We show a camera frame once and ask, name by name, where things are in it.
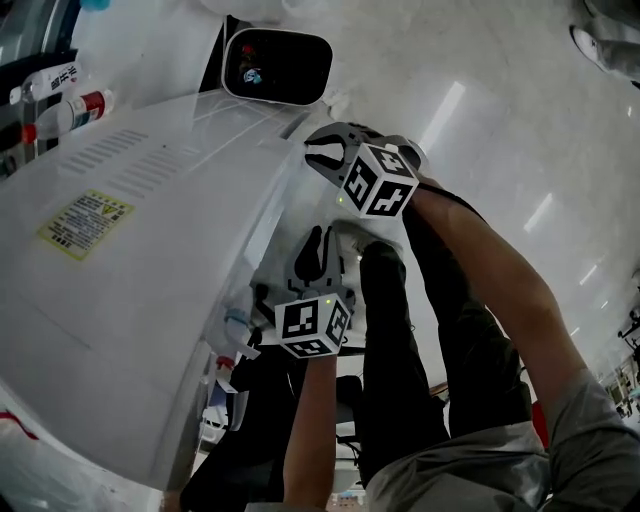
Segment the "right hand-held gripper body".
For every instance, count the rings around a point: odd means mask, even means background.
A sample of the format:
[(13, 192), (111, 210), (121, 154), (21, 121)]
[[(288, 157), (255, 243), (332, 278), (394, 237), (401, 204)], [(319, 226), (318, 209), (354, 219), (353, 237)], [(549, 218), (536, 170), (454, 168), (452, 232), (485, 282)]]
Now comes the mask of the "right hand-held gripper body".
[(363, 142), (339, 189), (336, 204), (359, 219), (397, 219), (418, 186), (426, 155), (402, 136)]

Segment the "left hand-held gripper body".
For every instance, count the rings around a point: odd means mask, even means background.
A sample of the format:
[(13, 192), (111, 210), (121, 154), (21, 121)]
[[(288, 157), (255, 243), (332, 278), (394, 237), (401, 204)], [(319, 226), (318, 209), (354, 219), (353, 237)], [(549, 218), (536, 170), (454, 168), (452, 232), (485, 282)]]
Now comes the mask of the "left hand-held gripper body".
[(294, 301), (275, 306), (277, 343), (295, 358), (337, 355), (351, 328), (356, 294), (341, 284), (305, 286), (287, 280)]

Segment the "white machine cabinet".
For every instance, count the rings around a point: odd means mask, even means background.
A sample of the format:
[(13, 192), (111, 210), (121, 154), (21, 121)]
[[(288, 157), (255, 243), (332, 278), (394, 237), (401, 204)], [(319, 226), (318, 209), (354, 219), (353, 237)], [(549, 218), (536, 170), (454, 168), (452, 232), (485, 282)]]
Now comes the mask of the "white machine cabinet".
[(0, 391), (17, 416), (177, 485), (210, 345), (278, 222), (306, 117), (185, 96), (92, 123), (0, 183)]

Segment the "person's left forearm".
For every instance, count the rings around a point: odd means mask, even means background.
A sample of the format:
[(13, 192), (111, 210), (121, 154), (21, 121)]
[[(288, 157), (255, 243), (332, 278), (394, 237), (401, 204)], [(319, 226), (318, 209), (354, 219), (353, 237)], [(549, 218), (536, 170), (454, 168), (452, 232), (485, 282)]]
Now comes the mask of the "person's left forearm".
[(283, 502), (323, 509), (336, 460), (337, 358), (308, 360), (283, 466)]

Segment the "person's right forearm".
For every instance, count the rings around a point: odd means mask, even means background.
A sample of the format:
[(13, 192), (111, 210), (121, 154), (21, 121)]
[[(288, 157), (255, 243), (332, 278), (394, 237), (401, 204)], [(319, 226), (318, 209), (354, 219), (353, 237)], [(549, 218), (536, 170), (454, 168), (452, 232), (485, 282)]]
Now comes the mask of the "person's right forearm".
[(479, 214), (427, 178), (412, 206), (446, 243), (479, 299), (497, 317), (548, 411), (586, 363), (551, 289), (529, 262)]

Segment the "crumpled white paper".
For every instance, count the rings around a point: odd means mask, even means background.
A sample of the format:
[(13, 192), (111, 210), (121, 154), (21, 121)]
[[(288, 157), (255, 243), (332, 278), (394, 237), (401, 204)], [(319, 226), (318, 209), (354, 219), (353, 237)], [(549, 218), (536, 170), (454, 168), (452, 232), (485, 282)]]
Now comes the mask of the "crumpled white paper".
[(329, 90), (322, 97), (327, 113), (332, 119), (340, 118), (350, 105), (350, 95), (340, 90)]

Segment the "person's left leg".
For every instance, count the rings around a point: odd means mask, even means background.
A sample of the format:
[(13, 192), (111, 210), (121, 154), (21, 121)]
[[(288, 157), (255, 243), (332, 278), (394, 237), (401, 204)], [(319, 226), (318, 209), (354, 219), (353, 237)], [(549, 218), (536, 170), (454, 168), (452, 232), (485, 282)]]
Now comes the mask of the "person's left leg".
[(392, 246), (378, 241), (366, 247), (359, 269), (366, 345), (356, 430), (362, 482), (368, 485), (382, 468), (449, 434), (411, 331), (404, 263)]

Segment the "red-capped plastic bottle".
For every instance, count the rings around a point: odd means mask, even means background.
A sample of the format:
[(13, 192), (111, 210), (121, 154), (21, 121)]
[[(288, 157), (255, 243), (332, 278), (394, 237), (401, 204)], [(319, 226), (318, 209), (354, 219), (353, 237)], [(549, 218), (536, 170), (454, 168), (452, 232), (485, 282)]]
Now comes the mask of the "red-capped plastic bottle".
[(238, 391), (231, 384), (231, 377), (236, 362), (233, 357), (226, 355), (217, 355), (215, 357), (215, 377), (216, 384), (226, 394), (237, 394)]

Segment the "black mesh office chair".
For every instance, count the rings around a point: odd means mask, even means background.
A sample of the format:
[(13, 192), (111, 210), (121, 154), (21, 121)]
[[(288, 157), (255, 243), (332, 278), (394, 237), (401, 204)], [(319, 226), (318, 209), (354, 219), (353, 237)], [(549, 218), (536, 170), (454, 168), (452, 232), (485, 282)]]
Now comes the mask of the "black mesh office chair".
[(307, 362), (277, 343), (275, 306), (257, 302), (271, 329), (255, 329), (260, 355), (232, 373), (237, 389), (227, 405), (237, 426), (227, 429), (180, 495), (183, 512), (244, 512), (251, 503), (279, 502), (283, 466)]

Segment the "person's grey shirt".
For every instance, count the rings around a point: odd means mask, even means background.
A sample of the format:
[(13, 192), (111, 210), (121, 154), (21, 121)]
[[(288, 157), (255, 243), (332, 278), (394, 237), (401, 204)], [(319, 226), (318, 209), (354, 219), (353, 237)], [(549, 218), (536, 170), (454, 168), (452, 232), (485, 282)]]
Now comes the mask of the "person's grey shirt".
[(581, 371), (531, 422), (467, 434), (391, 463), (366, 488), (370, 512), (640, 512), (640, 435)]

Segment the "red-label plastic bottle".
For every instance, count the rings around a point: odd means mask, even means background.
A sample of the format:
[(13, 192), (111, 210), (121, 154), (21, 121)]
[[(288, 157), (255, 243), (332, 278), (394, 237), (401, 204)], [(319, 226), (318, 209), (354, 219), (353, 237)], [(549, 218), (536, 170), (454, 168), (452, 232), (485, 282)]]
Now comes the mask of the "red-label plastic bottle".
[(22, 128), (22, 142), (31, 144), (36, 140), (57, 139), (109, 114), (114, 103), (114, 94), (109, 89), (61, 101), (45, 110), (34, 123)]

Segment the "black equipment stand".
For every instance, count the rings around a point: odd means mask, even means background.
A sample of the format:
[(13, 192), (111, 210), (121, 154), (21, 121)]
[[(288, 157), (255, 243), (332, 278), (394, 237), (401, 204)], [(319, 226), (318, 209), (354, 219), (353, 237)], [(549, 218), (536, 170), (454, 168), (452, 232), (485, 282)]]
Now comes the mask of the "black equipment stand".
[(620, 330), (617, 336), (631, 350), (633, 361), (640, 367), (640, 267), (634, 270), (632, 282), (638, 292), (639, 302), (629, 312), (630, 325)]

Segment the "white-label plastic bottle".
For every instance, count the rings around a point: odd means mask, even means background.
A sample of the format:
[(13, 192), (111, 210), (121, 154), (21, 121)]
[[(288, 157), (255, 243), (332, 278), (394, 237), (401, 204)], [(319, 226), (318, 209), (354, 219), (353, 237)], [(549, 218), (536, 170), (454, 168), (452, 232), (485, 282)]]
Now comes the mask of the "white-label plastic bottle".
[(84, 77), (78, 61), (52, 66), (32, 73), (9, 93), (9, 104), (35, 103), (73, 88)]

